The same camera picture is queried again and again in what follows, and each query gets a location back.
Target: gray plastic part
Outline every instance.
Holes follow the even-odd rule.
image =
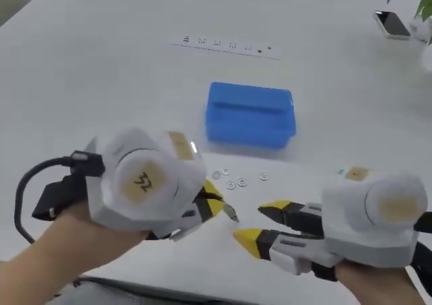
[[[327,268],[334,267],[343,257],[325,250],[324,240],[311,240],[280,234],[271,249],[292,258],[303,258]]]
[[[373,248],[347,241],[325,238],[328,251],[337,251],[348,260],[377,268],[403,268],[412,261],[417,244],[418,232],[413,232],[409,246]]]

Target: cable connector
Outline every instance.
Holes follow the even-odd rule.
[[[88,177],[101,177],[105,172],[102,155],[76,150],[70,156],[71,164],[68,165],[71,173],[81,172]]]

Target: white plastic housing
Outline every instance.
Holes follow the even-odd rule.
[[[119,230],[151,230],[158,237],[172,232],[167,230],[204,186],[206,169],[190,141],[181,133],[171,134],[153,140],[130,128],[101,150],[91,151],[102,154],[105,166],[102,178],[87,178],[94,221]],[[183,150],[190,152],[187,159],[173,147],[179,144],[173,137],[182,139]]]

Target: black cable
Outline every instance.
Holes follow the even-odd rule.
[[[62,157],[55,158],[51,160],[46,160],[42,163],[39,163],[31,170],[27,171],[25,175],[22,176],[20,182],[18,183],[18,187],[16,188],[15,194],[15,209],[13,212],[13,222],[15,223],[15,227],[17,231],[23,236],[24,239],[28,241],[28,243],[33,244],[34,238],[22,227],[21,215],[22,215],[22,201],[24,198],[24,190],[28,182],[41,171],[54,167],[56,165],[62,165],[64,167],[70,167],[72,165],[73,158],[71,157]]]

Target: black strap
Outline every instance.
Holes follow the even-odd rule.
[[[87,200],[86,178],[81,173],[73,173],[45,187],[32,217],[54,221],[66,208],[84,200]]]
[[[312,262],[312,272],[315,274],[316,278],[327,281],[338,281],[336,278],[335,267],[327,268]]]

